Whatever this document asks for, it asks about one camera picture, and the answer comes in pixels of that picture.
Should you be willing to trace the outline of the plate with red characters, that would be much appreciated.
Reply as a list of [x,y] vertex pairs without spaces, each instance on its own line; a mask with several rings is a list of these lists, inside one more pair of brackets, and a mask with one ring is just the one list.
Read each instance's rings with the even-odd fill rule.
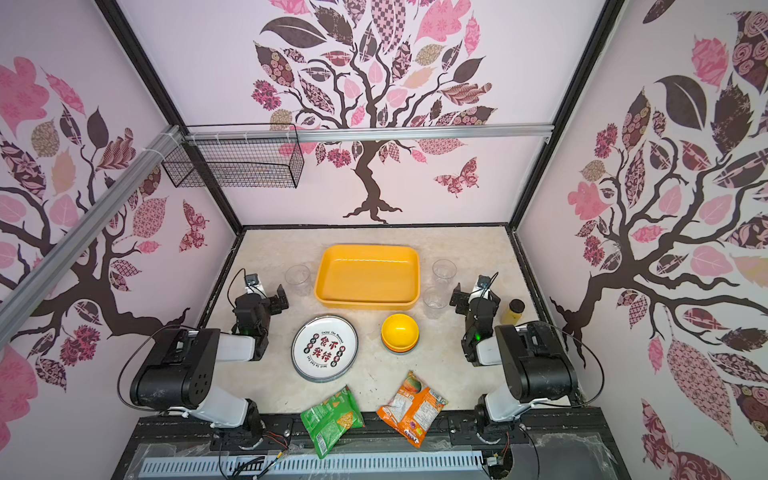
[[305,380],[325,383],[343,376],[359,352],[355,327],[344,317],[320,315],[305,323],[291,345],[291,360]]

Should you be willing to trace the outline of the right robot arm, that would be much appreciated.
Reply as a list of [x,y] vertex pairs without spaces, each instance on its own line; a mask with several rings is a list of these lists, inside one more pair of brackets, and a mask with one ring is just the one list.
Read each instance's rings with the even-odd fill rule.
[[534,407],[557,408],[560,399],[572,398],[578,380],[555,326],[545,321],[494,323],[501,299],[490,285],[487,276],[479,277],[468,292],[457,285],[449,305],[464,318],[460,345],[465,359],[475,367],[499,365],[503,369],[503,382],[481,395],[474,408],[478,440],[496,444],[501,427],[515,427]]

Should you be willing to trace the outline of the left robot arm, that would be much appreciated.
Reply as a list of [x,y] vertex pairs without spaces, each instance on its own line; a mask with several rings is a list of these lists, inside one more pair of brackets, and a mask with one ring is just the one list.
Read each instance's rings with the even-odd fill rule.
[[150,336],[153,346],[121,402],[140,411],[191,416],[213,429],[232,432],[246,444],[259,443],[266,426],[256,402],[216,386],[215,367],[262,360],[272,317],[289,307],[282,285],[272,296],[252,287],[234,302],[235,325],[230,333],[181,325],[159,329]]

